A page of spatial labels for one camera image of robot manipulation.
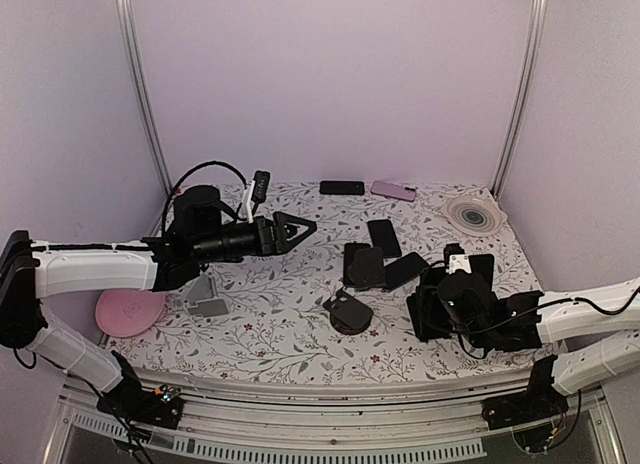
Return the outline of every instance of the pink disc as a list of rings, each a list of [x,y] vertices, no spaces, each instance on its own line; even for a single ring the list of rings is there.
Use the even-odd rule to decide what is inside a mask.
[[[96,306],[96,322],[112,337],[133,337],[149,329],[162,315],[164,292],[117,289],[104,291]]]

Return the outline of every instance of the wire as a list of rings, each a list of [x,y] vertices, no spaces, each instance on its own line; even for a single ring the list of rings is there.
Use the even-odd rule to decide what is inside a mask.
[[[96,389],[93,384],[91,384],[86,379],[82,379],[82,380],[91,388],[91,390],[94,392],[94,394],[96,396],[98,396],[98,400],[101,401],[107,407],[107,409],[109,409],[109,412],[111,413],[111,415],[116,419],[116,421],[118,421],[118,424],[120,424],[124,428],[124,430],[126,431],[127,440],[129,441],[129,446],[135,449],[132,452],[130,452],[130,455],[139,464],[144,464],[144,461],[142,461],[136,455],[136,452],[139,451],[145,457],[145,459],[147,460],[148,464],[154,464],[153,460],[151,459],[151,456],[149,456],[149,454],[147,453],[146,449],[144,448],[144,446],[140,442],[140,439],[141,438],[146,438],[146,436],[144,436],[144,434],[140,431],[140,429],[138,429],[136,426],[132,425],[130,420],[124,420],[123,421],[122,418],[120,416],[118,416],[118,413],[111,407],[109,402],[107,402],[107,400],[102,395],[102,393],[100,391],[98,391],[98,389]]]
[[[510,317],[509,319],[505,319],[504,321],[501,321],[497,324],[494,324],[493,326],[487,327],[486,329],[478,329],[477,331],[458,331],[457,329],[446,329],[444,327],[440,327],[440,326],[436,326],[435,324],[431,324],[430,322],[425,322],[425,324],[430,327],[431,329],[433,329],[434,331],[438,331],[438,332],[442,332],[442,333],[447,333],[447,334],[455,334],[455,335],[459,335],[459,336],[475,336],[477,334],[484,334],[486,332],[491,332],[494,331],[502,326],[505,326],[507,324],[510,324],[511,322],[520,319],[523,316],[526,316],[527,314],[531,314],[534,312],[539,311],[540,309],[544,309],[545,307],[551,307],[551,306],[555,306],[557,304],[563,304],[565,302],[572,302],[574,299],[571,299],[569,297],[565,297],[563,299],[557,299],[555,301],[551,301],[551,302],[545,302],[544,304],[540,304],[539,306],[536,307],[532,307],[531,309],[527,309],[526,311],[522,312],[521,314],[518,314],[517,316],[514,317]]]
[[[219,167],[224,167],[225,169],[229,169],[231,172],[233,172],[236,176],[238,176],[240,178],[240,180],[242,181],[242,185],[243,186],[245,186],[245,187],[247,186],[247,180],[242,175],[242,173],[238,169],[233,167],[231,164],[227,164],[226,162],[222,162],[222,161],[207,161],[207,162],[202,162],[202,163],[198,164],[195,167],[192,167],[187,172],[185,172],[180,179],[178,179],[178,182],[175,183],[175,185],[171,189],[171,192],[167,196],[167,199],[164,202],[164,208],[162,209],[162,221],[161,221],[162,226],[160,227],[160,236],[161,237],[164,237],[166,232],[167,232],[167,214],[169,213],[169,207],[171,206],[171,200],[173,199],[173,196],[176,194],[176,191],[180,188],[182,183],[184,181],[186,181],[187,178],[189,176],[191,176],[193,173],[195,173],[196,171],[199,171],[200,169],[204,169],[205,167],[212,167],[212,166],[219,166]]]
[[[15,356],[15,358],[18,360],[18,362],[25,367],[26,369],[32,370],[36,367],[36,363],[37,363],[37,355],[35,353],[33,353],[33,363],[32,364],[26,364],[18,355],[18,350],[14,349],[13,350],[13,355]],[[58,366],[57,364],[55,364],[54,362],[50,361],[49,359],[45,358],[45,360],[49,361],[51,364],[53,364],[55,367],[57,367],[58,369],[62,369],[60,366]],[[149,454],[147,453],[146,449],[144,448],[144,446],[142,445],[142,443],[140,442],[140,439],[148,439],[147,436],[145,436],[140,429],[138,429],[136,426],[131,424],[130,420],[122,420],[122,418],[120,416],[118,416],[118,413],[111,407],[111,405],[109,404],[109,402],[105,399],[105,397],[102,395],[102,393],[100,391],[98,391],[98,389],[95,388],[95,386],[93,384],[91,384],[89,381],[87,381],[86,379],[83,379],[80,376],[77,376],[78,379],[84,381],[90,388],[91,390],[95,393],[96,396],[98,396],[98,400],[101,401],[106,407],[107,409],[109,409],[110,414],[118,421],[118,423],[123,427],[123,429],[126,431],[127,434],[127,440],[129,441],[129,446],[132,448],[130,455],[136,460],[136,462],[138,462],[138,464],[145,464],[137,455],[136,452],[141,452],[142,455],[145,457],[145,459],[147,460],[148,464],[154,464],[153,459],[151,459],[151,456],[149,456]]]
[[[31,364],[27,364],[26,362],[24,362],[20,357],[20,355],[18,354],[18,350],[15,348],[13,349],[13,355],[15,356],[16,360],[20,363],[20,365],[25,369],[29,369],[29,370],[35,369],[36,364],[38,364],[38,356],[36,355],[35,352],[31,352],[31,355],[33,356],[33,362]]]
[[[578,421],[580,420],[581,410],[582,410],[582,389],[578,391],[578,410],[576,411],[576,417],[573,420],[573,424],[571,424],[571,428],[569,429],[569,431],[567,431],[567,433],[564,435],[564,437],[561,440],[551,444],[551,446],[549,446],[549,448],[547,449],[548,451],[555,449],[557,447],[560,447],[562,444],[567,442],[567,440],[571,437],[571,434],[573,434],[573,432],[576,430],[576,427],[578,427]]]
[[[462,348],[462,351],[469,356],[472,359],[475,359],[476,361],[483,361],[487,358],[487,356],[489,355],[489,351],[487,349],[483,349],[482,351],[482,356],[474,356],[473,354],[471,354],[471,352],[469,352],[467,350],[467,348],[464,345],[464,341],[462,339],[462,336],[460,334],[458,334],[458,342],[460,343],[460,347]]]
[[[625,302],[622,305],[622,307],[616,309],[615,311],[608,311],[607,309],[603,309],[600,306],[598,306],[595,302],[593,302],[591,299],[587,299],[586,297],[576,297],[574,298],[574,301],[584,302],[585,304],[589,304],[592,308],[594,308],[600,314],[604,314],[605,316],[617,316],[627,310],[627,308],[635,300],[638,294],[640,294],[640,287],[638,287],[635,291],[633,291],[633,294],[631,294],[631,297],[627,300],[627,302]]]

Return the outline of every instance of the robotic arm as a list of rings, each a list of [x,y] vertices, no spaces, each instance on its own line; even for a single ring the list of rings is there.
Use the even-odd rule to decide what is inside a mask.
[[[14,232],[0,257],[0,345],[32,351],[85,380],[103,396],[98,408],[104,412],[177,428],[183,402],[176,390],[143,390],[122,356],[87,341],[41,306],[41,299],[84,290],[169,291],[198,277],[212,262],[289,252],[316,225],[282,212],[272,220],[254,217],[257,204],[265,200],[269,176],[259,171],[256,177],[258,183],[250,181],[243,197],[243,221],[217,188],[196,186],[176,197],[174,219],[159,238],[51,244],[32,241],[27,231]],[[222,213],[231,220],[223,223]]]
[[[418,337],[458,335],[487,353],[622,332],[536,362],[525,391],[484,402],[483,417],[491,429],[566,412],[566,396],[640,365],[640,331],[633,330],[640,327],[640,278],[584,291],[532,291],[498,299],[491,291],[492,270],[492,256],[467,256],[459,246],[447,246],[445,266],[430,269],[409,301],[412,319],[416,307],[420,311]]]

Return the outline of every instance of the purple wall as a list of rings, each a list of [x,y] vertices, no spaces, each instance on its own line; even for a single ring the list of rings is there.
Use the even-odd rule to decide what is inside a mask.
[[[133,0],[173,177],[224,159],[247,174],[268,169],[277,181],[488,184],[530,6]]]
[[[640,275],[640,0],[550,0],[502,205],[546,289]],[[640,372],[605,384],[640,462]]]
[[[114,0],[0,0],[0,240],[86,242],[148,232],[162,192]],[[92,338],[94,294],[48,302]],[[62,374],[0,349],[0,462],[38,462]]]

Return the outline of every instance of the table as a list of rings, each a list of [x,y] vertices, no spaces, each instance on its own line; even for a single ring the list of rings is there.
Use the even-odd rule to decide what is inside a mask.
[[[192,318],[182,304],[187,285],[167,295],[165,313],[151,329],[131,339],[110,338],[107,348],[143,369],[300,385],[428,382],[530,367],[551,348],[493,351],[479,361],[453,339],[418,341],[405,302],[417,280],[390,293],[356,293],[375,313],[363,334],[344,336],[329,325],[321,305],[341,288],[344,244],[369,242],[366,222],[372,219],[391,219],[403,253],[418,252],[428,262],[442,259],[444,246],[454,242],[468,254],[492,253],[498,297],[539,289],[508,224],[490,238],[473,238],[440,212],[459,195],[490,196],[485,187],[413,185],[418,197],[409,203],[373,196],[368,188],[365,196],[322,196],[317,183],[273,184],[259,214],[281,210],[312,219],[315,234],[284,256],[211,266],[207,272],[232,307],[229,315]],[[225,201],[238,202],[237,186],[220,190]]]

